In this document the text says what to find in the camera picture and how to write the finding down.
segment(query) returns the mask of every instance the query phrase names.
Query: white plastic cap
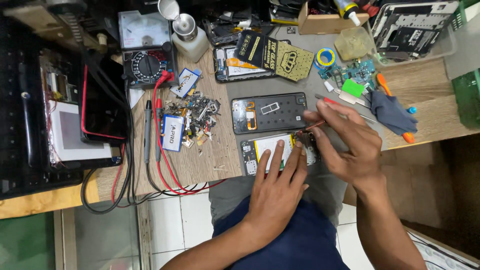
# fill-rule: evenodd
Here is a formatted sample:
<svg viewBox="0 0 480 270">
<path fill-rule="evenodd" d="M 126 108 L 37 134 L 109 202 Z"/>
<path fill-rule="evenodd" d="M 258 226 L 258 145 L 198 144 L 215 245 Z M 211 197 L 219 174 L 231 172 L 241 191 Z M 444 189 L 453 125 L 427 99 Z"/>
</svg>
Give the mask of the white plastic cap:
<svg viewBox="0 0 480 270">
<path fill-rule="evenodd" d="M 355 26 L 360 26 L 360 20 L 358 19 L 357 14 L 355 12 L 350 13 L 348 17 L 350 18 L 350 20 L 353 21 Z"/>
<path fill-rule="evenodd" d="M 329 84 L 328 82 L 324 82 L 324 85 L 325 87 L 327 88 L 328 92 L 332 92 L 333 91 L 333 86 L 331 84 Z"/>
</svg>

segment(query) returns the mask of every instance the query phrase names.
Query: screen protector box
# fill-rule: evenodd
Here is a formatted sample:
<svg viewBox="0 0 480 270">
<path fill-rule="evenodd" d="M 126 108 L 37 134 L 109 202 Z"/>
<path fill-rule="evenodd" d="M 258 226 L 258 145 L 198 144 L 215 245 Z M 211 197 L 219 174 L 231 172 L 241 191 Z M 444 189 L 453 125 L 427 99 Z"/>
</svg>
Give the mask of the screen protector box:
<svg viewBox="0 0 480 270">
<path fill-rule="evenodd" d="M 312 52 L 252 30 L 241 32 L 234 55 L 240 61 L 293 81 L 308 76 L 314 58 Z"/>
</svg>

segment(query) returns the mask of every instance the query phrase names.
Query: solder wire spool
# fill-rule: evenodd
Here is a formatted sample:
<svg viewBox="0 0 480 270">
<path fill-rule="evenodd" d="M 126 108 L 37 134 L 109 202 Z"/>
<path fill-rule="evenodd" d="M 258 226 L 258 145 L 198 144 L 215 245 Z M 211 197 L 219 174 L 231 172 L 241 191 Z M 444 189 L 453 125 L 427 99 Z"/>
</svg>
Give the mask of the solder wire spool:
<svg viewBox="0 0 480 270">
<path fill-rule="evenodd" d="M 322 61 L 320 58 L 321 56 L 326 58 L 326 61 Z M 318 51 L 317 55 L 315 55 L 315 58 L 313 59 L 313 65 L 317 69 L 324 69 L 326 67 L 329 67 L 333 65 L 336 61 L 336 54 L 335 51 L 330 49 L 330 48 L 323 48 Z"/>
</svg>

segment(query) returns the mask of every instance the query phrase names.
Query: multimeter dial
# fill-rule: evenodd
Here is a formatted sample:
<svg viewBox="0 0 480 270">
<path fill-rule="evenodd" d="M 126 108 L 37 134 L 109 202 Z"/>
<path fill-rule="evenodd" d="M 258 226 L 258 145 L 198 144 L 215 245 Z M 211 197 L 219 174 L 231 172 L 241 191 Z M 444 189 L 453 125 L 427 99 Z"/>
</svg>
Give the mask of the multimeter dial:
<svg viewBox="0 0 480 270">
<path fill-rule="evenodd" d="M 163 70 L 167 70 L 167 60 L 160 51 L 140 51 L 132 57 L 132 71 L 142 82 L 156 82 Z"/>
</svg>

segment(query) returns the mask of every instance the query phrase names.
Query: orange screwdriver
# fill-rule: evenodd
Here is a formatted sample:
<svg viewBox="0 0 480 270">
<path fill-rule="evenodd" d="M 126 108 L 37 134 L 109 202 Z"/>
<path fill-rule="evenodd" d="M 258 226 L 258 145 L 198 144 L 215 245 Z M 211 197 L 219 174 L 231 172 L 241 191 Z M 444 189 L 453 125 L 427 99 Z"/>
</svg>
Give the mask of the orange screwdriver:
<svg viewBox="0 0 480 270">
<path fill-rule="evenodd" d="M 392 96 L 392 92 L 390 92 L 390 89 L 387 86 L 387 81 L 385 80 L 385 77 L 381 73 L 377 74 L 377 82 L 378 84 L 380 84 L 380 86 L 382 86 L 385 89 L 385 92 L 387 93 L 388 96 Z M 412 132 L 405 132 L 402 134 L 402 137 L 409 144 L 413 144 L 415 142 L 415 138 L 413 137 Z"/>
</svg>

